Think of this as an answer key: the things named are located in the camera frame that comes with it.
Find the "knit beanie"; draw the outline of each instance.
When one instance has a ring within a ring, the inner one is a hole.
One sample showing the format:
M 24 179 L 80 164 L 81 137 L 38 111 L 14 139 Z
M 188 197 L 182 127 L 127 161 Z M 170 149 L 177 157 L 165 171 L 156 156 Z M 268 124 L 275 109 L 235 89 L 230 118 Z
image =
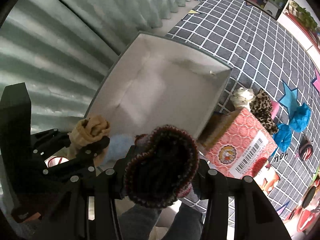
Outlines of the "knit beanie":
M 166 125 L 150 135 L 137 136 L 143 147 L 125 169 L 129 198 L 147 208 L 165 208 L 191 190 L 199 165 L 194 139 L 184 130 Z

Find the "barcode label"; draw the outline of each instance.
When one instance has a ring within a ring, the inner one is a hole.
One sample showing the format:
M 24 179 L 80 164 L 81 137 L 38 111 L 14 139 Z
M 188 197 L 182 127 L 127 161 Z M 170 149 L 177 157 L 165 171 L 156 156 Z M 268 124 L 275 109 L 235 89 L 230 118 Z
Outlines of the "barcode label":
M 230 173 L 237 179 L 242 178 L 243 174 L 251 167 L 256 157 L 262 152 L 268 144 L 268 139 L 259 131 L 254 137 L 243 155 L 231 167 Z

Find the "yellow triangle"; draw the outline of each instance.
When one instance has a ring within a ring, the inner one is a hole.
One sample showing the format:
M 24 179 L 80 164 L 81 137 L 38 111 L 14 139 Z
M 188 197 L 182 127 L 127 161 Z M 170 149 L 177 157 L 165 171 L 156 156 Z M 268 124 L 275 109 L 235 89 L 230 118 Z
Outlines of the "yellow triangle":
M 190 11 L 188 12 L 188 14 L 200 14 L 200 13 L 197 12 L 197 11 L 195 11 L 195 10 L 190 10 Z

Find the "leopard print scrunchie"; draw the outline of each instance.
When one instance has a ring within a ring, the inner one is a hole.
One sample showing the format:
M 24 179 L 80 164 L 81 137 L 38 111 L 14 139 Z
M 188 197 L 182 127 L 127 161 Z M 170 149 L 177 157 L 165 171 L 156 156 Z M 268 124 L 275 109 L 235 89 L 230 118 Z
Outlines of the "leopard print scrunchie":
M 278 132 L 279 128 L 271 118 L 272 104 L 267 92 L 260 89 L 256 99 L 250 103 L 250 109 L 271 136 Z

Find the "gray pants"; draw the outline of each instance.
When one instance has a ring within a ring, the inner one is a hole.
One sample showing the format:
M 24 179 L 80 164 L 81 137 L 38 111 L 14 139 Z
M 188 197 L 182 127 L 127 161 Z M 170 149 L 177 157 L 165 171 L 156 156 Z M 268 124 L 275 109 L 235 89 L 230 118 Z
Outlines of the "gray pants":
M 119 217 L 123 240 L 148 240 L 161 210 L 135 205 Z M 182 203 L 171 227 L 162 240 L 199 240 L 202 214 Z

